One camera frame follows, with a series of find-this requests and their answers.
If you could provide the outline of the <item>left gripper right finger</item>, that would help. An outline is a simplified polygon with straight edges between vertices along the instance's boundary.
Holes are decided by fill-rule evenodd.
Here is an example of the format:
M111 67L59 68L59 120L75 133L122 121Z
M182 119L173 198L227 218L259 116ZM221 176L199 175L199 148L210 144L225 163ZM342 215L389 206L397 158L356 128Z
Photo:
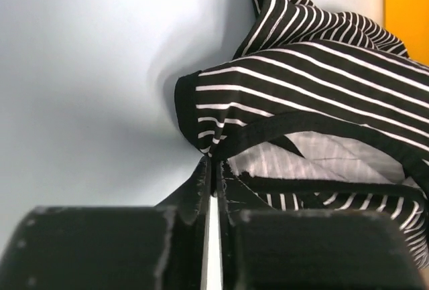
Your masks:
M216 168L223 289L423 289L397 224L376 212L275 210Z

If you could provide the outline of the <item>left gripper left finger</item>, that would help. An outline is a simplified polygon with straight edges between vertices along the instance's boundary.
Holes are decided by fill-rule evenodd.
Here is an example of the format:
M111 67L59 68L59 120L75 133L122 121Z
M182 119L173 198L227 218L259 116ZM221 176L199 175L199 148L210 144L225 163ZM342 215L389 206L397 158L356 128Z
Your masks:
M37 207L1 257L2 289L200 289L210 161L155 206Z

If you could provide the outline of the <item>striped tank top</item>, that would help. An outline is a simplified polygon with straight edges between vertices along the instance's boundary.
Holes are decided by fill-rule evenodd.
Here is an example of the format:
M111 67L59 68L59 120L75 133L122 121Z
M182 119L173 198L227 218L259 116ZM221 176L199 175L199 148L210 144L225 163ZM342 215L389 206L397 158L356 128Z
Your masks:
M252 0L230 62L178 79L183 136L276 210L387 214L428 266L428 67L353 12Z

